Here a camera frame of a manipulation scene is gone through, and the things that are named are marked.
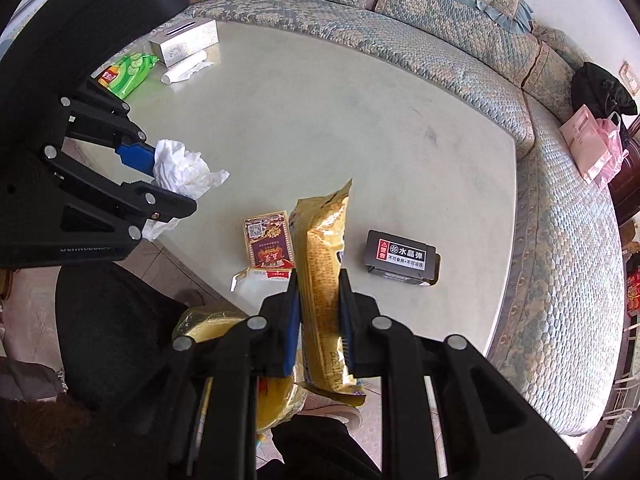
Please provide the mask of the white tissue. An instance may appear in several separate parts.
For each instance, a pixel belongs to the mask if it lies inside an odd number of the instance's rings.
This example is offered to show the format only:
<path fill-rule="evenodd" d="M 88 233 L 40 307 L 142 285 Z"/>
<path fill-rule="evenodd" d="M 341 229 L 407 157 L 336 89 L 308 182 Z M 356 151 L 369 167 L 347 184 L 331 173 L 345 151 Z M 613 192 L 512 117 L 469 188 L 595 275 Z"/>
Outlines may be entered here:
<path fill-rule="evenodd" d="M 228 180 L 227 170 L 212 171 L 200 152 L 191 152 L 176 140 L 159 140 L 155 147 L 153 183 L 163 190 L 196 202 L 211 188 Z"/>

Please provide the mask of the gold snack wrapper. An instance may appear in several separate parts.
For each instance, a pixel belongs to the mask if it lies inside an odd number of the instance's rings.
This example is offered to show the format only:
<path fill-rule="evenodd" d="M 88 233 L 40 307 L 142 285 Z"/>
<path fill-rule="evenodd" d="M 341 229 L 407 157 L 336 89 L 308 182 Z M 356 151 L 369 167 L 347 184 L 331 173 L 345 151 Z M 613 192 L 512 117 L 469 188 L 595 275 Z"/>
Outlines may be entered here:
<path fill-rule="evenodd" d="M 338 305 L 351 187 L 346 183 L 329 195 L 298 200 L 290 232 L 302 310 L 304 387 L 359 408 L 366 394 L 348 371 Z"/>

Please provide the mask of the yellow lined trash bin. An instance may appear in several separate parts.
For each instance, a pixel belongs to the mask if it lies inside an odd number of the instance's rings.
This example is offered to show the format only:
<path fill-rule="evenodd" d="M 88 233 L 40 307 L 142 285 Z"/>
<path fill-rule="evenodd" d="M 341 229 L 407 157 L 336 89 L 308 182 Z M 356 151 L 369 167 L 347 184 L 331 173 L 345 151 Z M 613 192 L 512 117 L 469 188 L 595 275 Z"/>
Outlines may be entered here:
<path fill-rule="evenodd" d="M 202 354 L 203 372 L 214 372 L 220 380 L 235 376 L 241 383 L 252 374 L 250 358 L 250 340 L 231 336 L 229 340 L 221 338 L 236 324 L 246 319 L 246 315 L 230 312 L 214 312 L 210 307 L 196 307 L 186 310 L 178 322 L 174 337 L 188 336 L 197 344 L 218 339 L 215 352 Z M 257 401 L 255 406 L 256 431 L 263 434 L 280 422 L 286 422 L 299 413 L 306 401 L 306 390 L 302 387 L 304 378 L 303 353 L 300 348 L 295 352 L 292 372 L 286 377 L 262 377 L 257 379 Z"/>

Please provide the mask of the green wet wipes pack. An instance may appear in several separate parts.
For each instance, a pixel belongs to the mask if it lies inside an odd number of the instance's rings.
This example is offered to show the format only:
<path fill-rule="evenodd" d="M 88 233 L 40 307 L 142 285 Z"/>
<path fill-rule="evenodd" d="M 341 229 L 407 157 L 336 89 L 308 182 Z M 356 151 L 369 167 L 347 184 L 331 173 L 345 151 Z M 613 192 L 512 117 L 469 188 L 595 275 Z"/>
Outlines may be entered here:
<path fill-rule="evenodd" d="M 114 96 L 124 100 L 145 81 L 159 60 L 155 55 L 142 52 L 126 54 L 108 66 L 96 78 L 96 82 Z"/>

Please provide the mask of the white crumpled paper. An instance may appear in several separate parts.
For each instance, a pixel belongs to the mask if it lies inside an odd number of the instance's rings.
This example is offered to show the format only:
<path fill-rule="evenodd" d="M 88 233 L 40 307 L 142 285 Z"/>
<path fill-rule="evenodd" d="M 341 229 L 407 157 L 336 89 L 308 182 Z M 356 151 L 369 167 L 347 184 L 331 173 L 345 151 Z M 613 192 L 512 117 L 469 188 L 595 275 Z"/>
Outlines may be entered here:
<path fill-rule="evenodd" d="M 183 82 L 190 79 L 193 74 L 200 70 L 213 65 L 214 63 L 207 58 L 207 53 L 201 50 L 172 66 L 167 72 L 163 73 L 160 81 L 168 86 L 176 82 Z"/>

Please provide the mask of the silver tissue box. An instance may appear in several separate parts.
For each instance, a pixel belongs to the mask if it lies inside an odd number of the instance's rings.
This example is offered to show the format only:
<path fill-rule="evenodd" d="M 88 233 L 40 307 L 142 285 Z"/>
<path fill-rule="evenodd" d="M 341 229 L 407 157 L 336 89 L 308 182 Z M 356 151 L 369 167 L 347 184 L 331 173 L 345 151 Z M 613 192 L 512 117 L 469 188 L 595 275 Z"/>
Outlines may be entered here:
<path fill-rule="evenodd" d="M 149 36 L 152 53 L 166 67 L 172 67 L 218 41 L 217 23 L 212 18 L 186 18 Z"/>

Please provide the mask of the blue floral sectional sofa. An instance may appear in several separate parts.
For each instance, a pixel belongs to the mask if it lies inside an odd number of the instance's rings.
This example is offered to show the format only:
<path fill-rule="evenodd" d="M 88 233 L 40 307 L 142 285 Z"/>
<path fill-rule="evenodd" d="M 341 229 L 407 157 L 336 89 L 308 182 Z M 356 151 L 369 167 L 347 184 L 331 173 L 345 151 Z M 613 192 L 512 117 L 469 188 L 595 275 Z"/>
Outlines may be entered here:
<path fill-rule="evenodd" d="M 559 434 L 604 413 L 625 310 L 610 193 L 579 174 L 561 126 L 585 53 L 524 0 L 204 0 L 197 18 L 301 32 L 394 64 L 512 136 L 511 267 L 491 363 Z"/>

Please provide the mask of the red patterned cigarette pack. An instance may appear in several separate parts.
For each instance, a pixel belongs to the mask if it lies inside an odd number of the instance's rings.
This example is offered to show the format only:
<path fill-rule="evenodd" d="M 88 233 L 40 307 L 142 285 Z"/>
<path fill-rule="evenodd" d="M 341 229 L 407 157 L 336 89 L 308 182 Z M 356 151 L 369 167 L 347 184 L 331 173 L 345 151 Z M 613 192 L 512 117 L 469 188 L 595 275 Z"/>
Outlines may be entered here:
<path fill-rule="evenodd" d="M 287 281 L 295 269 L 294 250 L 285 210 L 245 218 L 243 236 L 247 267 L 234 274 L 230 292 L 246 278 L 262 281 Z"/>

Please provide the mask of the cream coffee table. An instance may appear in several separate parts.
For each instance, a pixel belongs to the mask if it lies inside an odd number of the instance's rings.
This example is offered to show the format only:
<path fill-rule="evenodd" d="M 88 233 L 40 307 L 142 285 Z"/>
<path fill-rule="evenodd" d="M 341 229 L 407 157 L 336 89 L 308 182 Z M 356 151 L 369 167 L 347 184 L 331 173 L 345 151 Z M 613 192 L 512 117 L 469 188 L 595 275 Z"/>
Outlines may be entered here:
<path fill-rule="evenodd" d="M 214 65 L 180 84 L 156 68 L 129 97 L 150 141 L 174 139 L 230 174 L 162 245 L 218 294 L 255 312 L 279 282 L 232 276 L 242 223 L 350 183 L 344 265 L 356 292 L 415 333 L 487 350 L 512 250 L 512 138 L 448 92 L 370 55 L 283 30 L 222 23 Z M 439 280 L 370 274 L 370 230 L 434 246 Z"/>

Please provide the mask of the black labelled box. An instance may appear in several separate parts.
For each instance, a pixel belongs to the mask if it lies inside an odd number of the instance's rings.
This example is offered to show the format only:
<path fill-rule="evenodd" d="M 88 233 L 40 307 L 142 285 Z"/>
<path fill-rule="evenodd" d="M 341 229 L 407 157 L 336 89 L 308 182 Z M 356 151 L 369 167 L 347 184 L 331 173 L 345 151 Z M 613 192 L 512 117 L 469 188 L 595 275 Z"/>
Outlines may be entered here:
<path fill-rule="evenodd" d="M 434 246 L 381 231 L 368 232 L 363 264 L 370 274 L 409 285 L 433 286 L 439 280 Z"/>

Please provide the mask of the pink gift bag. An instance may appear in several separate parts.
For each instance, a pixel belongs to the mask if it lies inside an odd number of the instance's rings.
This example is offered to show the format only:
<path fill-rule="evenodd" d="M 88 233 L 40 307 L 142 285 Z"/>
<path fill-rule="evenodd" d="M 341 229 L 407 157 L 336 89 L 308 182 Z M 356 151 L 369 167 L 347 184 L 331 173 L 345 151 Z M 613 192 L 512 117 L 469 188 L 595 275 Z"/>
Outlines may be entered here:
<path fill-rule="evenodd" d="M 580 175 L 586 182 L 592 182 L 610 161 L 612 154 L 591 110 L 585 105 L 579 107 L 560 127 L 560 131 Z"/>

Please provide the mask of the pink plastic bag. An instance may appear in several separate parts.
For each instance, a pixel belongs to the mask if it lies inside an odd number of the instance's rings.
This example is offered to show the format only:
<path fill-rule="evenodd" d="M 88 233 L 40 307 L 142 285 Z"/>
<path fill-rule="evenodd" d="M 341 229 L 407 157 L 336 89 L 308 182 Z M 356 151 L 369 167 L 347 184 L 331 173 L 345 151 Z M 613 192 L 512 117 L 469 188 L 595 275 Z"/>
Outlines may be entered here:
<path fill-rule="evenodd" d="M 628 151 L 623 147 L 620 127 L 623 125 L 620 114 L 613 112 L 608 118 L 598 118 L 598 133 L 605 144 L 610 157 L 594 178 L 598 188 L 603 190 L 620 173 Z"/>

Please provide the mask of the black bag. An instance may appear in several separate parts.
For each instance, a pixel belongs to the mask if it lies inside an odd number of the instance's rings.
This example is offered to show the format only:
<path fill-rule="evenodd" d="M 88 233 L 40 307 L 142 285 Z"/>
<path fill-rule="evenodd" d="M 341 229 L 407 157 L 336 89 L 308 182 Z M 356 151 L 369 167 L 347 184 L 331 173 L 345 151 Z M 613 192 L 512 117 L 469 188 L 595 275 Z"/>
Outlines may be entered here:
<path fill-rule="evenodd" d="M 570 83 L 570 102 L 574 112 L 583 105 L 595 118 L 638 114 L 638 107 L 620 81 L 599 65 L 585 62 L 574 73 Z"/>

